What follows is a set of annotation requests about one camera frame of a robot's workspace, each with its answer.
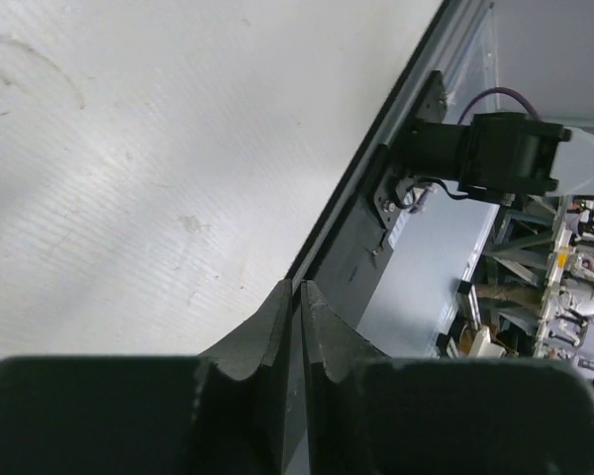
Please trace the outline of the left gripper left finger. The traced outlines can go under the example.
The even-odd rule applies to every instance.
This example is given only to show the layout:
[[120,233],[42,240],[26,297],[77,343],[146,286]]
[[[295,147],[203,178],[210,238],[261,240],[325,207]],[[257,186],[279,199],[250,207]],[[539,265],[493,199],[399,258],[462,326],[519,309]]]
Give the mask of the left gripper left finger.
[[0,474],[278,474],[292,284],[187,356],[0,361]]

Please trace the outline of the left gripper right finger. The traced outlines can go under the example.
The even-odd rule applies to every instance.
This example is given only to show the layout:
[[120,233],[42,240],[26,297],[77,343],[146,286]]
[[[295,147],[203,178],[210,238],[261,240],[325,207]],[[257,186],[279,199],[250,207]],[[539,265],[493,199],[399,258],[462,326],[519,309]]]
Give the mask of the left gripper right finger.
[[394,358],[301,286],[314,474],[594,474],[594,390],[530,358]]

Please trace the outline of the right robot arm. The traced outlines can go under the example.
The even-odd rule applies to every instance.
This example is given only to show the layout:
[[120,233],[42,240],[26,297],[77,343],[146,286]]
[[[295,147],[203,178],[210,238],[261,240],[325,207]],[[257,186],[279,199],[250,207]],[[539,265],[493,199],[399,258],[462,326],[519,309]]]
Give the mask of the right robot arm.
[[457,201],[594,196],[594,135],[526,114],[478,114],[468,125],[420,122],[403,139],[402,156],[418,183],[437,184]]

